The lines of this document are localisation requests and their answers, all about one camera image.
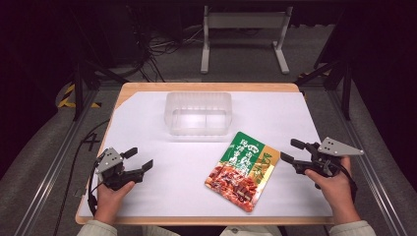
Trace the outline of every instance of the hand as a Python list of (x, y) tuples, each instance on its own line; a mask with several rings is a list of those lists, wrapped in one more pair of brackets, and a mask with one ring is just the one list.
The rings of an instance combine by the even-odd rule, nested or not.
[(113, 225), (116, 220), (117, 211), (119, 211), (125, 196), (135, 187), (135, 182), (131, 181), (118, 191), (114, 191), (101, 184), (97, 187), (97, 211), (94, 219), (100, 222)]
[[(344, 156), (340, 163), (350, 172), (350, 157)], [(323, 195), (330, 204), (334, 224), (350, 223), (361, 220), (352, 201), (349, 179), (343, 172), (332, 178), (326, 178), (313, 170), (307, 169), (305, 174), (320, 186)]]

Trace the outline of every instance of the sleeve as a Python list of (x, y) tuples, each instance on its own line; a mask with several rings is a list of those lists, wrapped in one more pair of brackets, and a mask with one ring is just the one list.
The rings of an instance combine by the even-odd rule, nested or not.
[(89, 220), (81, 228), (78, 236), (117, 236), (117, 229), (98, 220)]
[(330, 236), (376, 236), (374, 229), (367, 221), (339, 224), (330, 230)]

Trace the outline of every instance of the person's left hand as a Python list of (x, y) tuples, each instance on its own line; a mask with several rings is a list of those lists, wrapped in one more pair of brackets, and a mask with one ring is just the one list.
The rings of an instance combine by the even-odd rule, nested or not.
[(135, 187), (135, 182), (131, 181), (118, 191), (114, 191), (101, 184), (97, 187), (97, 211), (94, 219), (100, 222), (113, 225), (116, 220), (117, 211), (119, 211), (125, 196)]

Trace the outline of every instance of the white paper sheet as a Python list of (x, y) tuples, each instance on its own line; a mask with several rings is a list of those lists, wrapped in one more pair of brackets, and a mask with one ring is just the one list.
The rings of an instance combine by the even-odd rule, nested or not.
[[(165, 127), (166, 91), (137, 92), (115, 110), (104, 148), (137, 147), (126, 170), (153, 159), (153, 168), (125, 198), (119, 216), (331, 216), (320, 190), (279, 160), (255, 209), (247, 213), (205, 186), (205, 180), (238, 131), (296, 159), (310, 160), (291, 139), (320, 142), (300, 92), (231, 91), (233, 118), (222, 137), (173, 137)], [(91, 216), (87, 198), (79, 216)]]

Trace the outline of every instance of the wire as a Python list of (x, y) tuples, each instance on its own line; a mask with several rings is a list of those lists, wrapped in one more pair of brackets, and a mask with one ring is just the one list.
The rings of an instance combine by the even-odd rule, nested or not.
[(100, 124), (96, 125), (94, 128), (92, 128), (89, 131), (89, 133), (80, 141), (80, 144), (77, 147), (77, 151), (74, 155), (73, 163), (71, 165), (70, 176), (68, 177), (68, 181), (67, 181), (67, 187), (65, 189), (64, 200), (62, 201), (61, 209), (59, 210), (59, 214), (58, 214), (58, 219), (56, 220), (55, 231), (54, 231), (54, 234), (53, 234), (54, 236), (56, 236), (57, 233), (58, 233), (58, 228), (59, 228), (59, 224), (61, 223), (62, 213), (64, 212), (65, 203), (67, 201), (68, 192), (70, 190), (71, 181), (73, 179), (74, 167), (75, 167), (76, 160), (77, 160), (78, 154), (80, 152), (81, 146), (91, 136), (92, 132), (94, 132), (96, 129), (98, 129), (100, 126), (104, 125), (105, 123), (108, 123), (109, 121), (110, 121), (110, 119), (107, 119), (107, 120), (101, 122)]

